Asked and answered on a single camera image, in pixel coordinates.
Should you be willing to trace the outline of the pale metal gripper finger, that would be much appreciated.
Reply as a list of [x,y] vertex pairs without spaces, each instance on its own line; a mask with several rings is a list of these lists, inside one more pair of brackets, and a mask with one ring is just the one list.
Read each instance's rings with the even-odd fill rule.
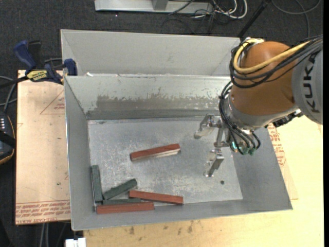
[[222,119],[214,114],[207,114],[199,124],[199,128],[195,131],[193,137],[200,139],[210,135],[215,129],[222,127]]
[[223,152],[221,149],[210,150],[206,157],[206,168],[204,176],[211,178],[216,170],[219,169],[224,160]]

